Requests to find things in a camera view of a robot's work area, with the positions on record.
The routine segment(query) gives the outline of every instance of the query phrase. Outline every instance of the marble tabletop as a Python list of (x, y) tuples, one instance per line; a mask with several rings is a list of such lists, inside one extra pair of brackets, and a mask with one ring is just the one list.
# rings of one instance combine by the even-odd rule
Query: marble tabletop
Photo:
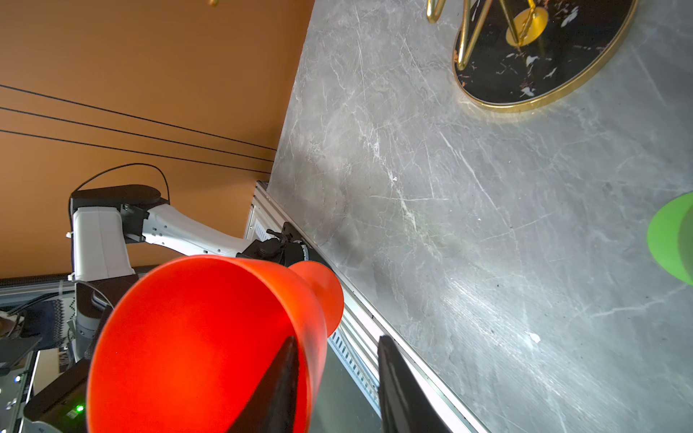
[(466, 99), (462, 2), (424, 5), (315, 1), (270, 194), (492, 432), (690, 432), (693, 289), (645, 237), (693, 190), (693, 3), (523, 114)]

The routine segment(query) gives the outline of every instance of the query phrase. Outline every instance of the orange wall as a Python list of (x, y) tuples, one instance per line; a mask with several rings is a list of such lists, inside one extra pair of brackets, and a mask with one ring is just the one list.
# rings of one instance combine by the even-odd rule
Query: orange wall
[[(0, 85), (276, 148), (312, 0), (0, 2)], [(0, 88), (0, 107), (172, 141), (274, 158), (274, 151)], [(0, 130), (270, 172), (272, 163), (0, 109)], [(91, 148), (0, 132), (0, 278), (68, 272), (67, 200), (88, 177), (129, 162), (159, 166), (172, 204), (217, 230), (242, 236), (252, 171)], [(93, 186), (143, 183), (133, 167)], [(177, 254), (130, 245), (133, 265)]]

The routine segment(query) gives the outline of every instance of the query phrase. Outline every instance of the orange plastic cup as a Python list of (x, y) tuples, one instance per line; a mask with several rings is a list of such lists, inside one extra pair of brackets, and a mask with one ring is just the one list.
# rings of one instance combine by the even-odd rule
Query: orange plastic cup
[(294, 432), (305, 432), (343, 310), (339, 281), (319, 263), (166, 263), (132, 286), (101, 333), (87, 386), (89, 431), (226, 432), (293, 335)]

